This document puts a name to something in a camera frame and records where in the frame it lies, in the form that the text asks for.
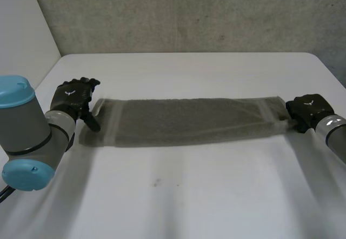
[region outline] towel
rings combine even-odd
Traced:
[[[93,115],[101,126],[82,128],[90,147],[162,147],[219,143],[285,133],[290,116],[279,97],[100,99]]]

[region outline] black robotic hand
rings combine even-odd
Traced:
[[[95,86],[100,81],[92,78],[73,79],[70,82],[65,81],[57,87],[50,110],[59,110],[69,114],[75,121],[79,118],[94,132],[99,132],[101,127],[89,112],[89,102]]]
[[[293,101],[286,102],[286,109],[297,121],[295,129],[300,133],[305,133],[310,128],[316,129],[320,120],[335,114],[330,104],[319,94],[296,97]]]

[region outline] concrete wall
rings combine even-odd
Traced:
[[[346,85],[346,0],[38,0],[60,52],[304,51]]]
[[[60,53],[36,0],[0,0],[0,74],[25,76],[36,88]]]

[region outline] table surface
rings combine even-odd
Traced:
[[[103,97],[319,93],[346,116],[346,90],[306,53],[68,55],[36,90],[43,111],[59,84],[82,76],[101,81],[92,106]],[[15,191],[0,205],[0,237],[345,238],[345,195],[346,166],[310,131],[166,148],[77,139],[47,188]]]

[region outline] robotic arm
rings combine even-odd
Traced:
[[[44,115],[27,79],[0,76],[0,145],[9,156],[2,177],[11,190],[40,190],[48,185],[73,144],[78,119],[92,131],[100,131],[89,112],[92,93],[99,84],[87,78],[64,82]],[[296,97],[286,108],[297,122],[296,131],[305,133],[313,128],[346,163],[346,119],[336,115],[321,95]]]
[[[9,156],[2,177],[10,187],[45,188],[74,142],[78,119],[92,131],[100,131],[89,112],[92,92],[99,84],[93,78],[64,82],[43,114],[27,79],[0,76],[0,145]]]
[[[296,97],[286,103],[290,116],[297,121],[296,131],[313,128],[316,135],[346,164],[346,119],[319,94]]]

